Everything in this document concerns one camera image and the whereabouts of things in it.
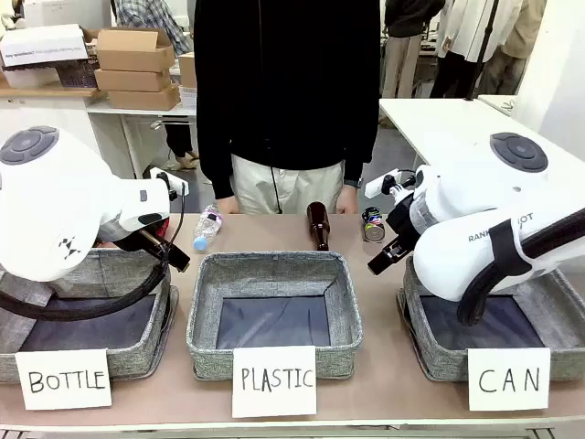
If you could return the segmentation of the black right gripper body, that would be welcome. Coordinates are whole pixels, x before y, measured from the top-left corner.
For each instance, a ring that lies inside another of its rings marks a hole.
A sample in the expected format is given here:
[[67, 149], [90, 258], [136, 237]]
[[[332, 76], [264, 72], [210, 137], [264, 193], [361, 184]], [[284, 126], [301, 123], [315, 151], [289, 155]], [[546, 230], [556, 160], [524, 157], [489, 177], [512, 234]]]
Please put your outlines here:
[[419, 239], [419, 233], [410, 219], [412, 201], [413, 196], [406, 196], [395, 204], [394, 209], [387, 216], [386, 223], [396, 234], [390, 243], [391, 248], [399, 247], [401, 250], [413, 250]]

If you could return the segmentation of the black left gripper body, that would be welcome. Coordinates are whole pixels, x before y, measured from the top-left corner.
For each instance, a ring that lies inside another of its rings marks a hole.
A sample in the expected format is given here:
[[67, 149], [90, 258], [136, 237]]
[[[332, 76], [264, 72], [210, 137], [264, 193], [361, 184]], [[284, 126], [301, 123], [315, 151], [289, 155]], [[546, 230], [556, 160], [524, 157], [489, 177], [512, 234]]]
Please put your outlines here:
[[161, 219], [145, 226], [138, 231], [137, 246], [139, 250], [154, 250], [168, 248], [165, 235], [169, 226], [169, 219]]

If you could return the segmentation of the person left hand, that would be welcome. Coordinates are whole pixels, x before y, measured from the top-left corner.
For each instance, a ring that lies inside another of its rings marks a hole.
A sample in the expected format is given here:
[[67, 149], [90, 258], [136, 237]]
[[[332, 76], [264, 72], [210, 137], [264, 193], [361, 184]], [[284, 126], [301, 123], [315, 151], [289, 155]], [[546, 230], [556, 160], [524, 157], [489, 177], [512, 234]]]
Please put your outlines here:
[[343, 185], [338, 195], [335, 210], [337, 214], [358, 213], [358, 189], [349, 185]]

